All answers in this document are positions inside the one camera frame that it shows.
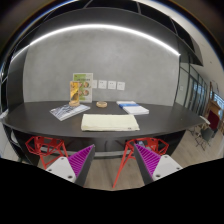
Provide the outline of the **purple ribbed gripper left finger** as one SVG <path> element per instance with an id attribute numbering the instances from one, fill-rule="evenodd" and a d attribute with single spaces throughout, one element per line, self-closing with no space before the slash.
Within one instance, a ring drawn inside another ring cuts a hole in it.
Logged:
<path id="1" fill-rule="evenodd" d="M 69 157 L 59 157 L 47 168 L 47 171 L 78 186 L 83 186 L 94 155 L 95 145 L 90 145 Z"/>

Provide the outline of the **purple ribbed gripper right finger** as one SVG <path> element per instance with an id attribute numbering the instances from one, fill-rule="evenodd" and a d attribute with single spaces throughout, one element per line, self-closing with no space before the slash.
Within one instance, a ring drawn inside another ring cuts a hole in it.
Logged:
<path id="1" fill-rule="evenodd" d="M 160 156 L 138 144 L 134 145 L 134 155 L 145 185 L 182 169 L 169 155 Z"/>

